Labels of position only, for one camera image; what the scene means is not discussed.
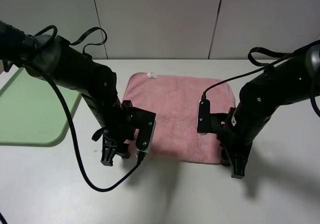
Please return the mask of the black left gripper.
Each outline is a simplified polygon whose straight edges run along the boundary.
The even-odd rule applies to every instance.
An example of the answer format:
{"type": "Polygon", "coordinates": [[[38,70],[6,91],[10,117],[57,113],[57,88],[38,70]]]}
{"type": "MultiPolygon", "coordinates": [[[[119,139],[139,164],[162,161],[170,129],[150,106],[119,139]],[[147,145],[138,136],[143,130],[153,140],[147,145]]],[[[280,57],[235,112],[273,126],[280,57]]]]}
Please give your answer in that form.
{"type": "Polygon", "coordinates": [[[96,118],[100,129],[93,135],[92,140],[98,141],[102,135],[101,163],[113,166],[113,158],[117,154],[121,158],[130,158],[129,145],[126,140],[134,140],[135,128],[128,123],[129,116],[122,108],[117,94],[103,95],[103,99],[86,96],[86,104],[96,118]]]}

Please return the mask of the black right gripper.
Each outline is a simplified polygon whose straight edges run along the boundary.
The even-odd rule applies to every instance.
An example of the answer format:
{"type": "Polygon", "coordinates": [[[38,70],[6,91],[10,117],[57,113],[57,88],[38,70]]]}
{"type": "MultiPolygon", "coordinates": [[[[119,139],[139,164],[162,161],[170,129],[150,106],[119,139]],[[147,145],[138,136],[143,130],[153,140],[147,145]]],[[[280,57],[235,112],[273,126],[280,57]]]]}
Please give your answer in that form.
{"type": "Polygon", "coordinates": [[[219,136],[221,165],[231,166],[232,178],[244,178],[253,140],[270,120],[271,107],[237,106],[229,113],[218,113],[224,122],[219,136]]]}

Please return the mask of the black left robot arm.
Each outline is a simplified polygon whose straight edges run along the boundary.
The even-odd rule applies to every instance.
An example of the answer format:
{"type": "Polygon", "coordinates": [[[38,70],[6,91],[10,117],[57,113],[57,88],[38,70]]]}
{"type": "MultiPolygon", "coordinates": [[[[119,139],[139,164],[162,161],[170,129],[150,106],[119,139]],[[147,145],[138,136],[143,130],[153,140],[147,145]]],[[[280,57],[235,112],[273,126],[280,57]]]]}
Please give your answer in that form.
{"type": "Polygon", "coordinates": [[[102,164],[111,166],[115,155],[130,157],[125,141],[133,139],[135,130],[126,124],[128,115],[118,98],[116,73],[94,62],[85,51],[73,48],[99,30],[100,27],[90,28],[71,43],[57,34],[54,25],[27,35],[1,22],[0,59],[5,71],[12,65],[23,67],[34,78],[81,93],[101,126],[92,139],[103,139],[102,164]]]}

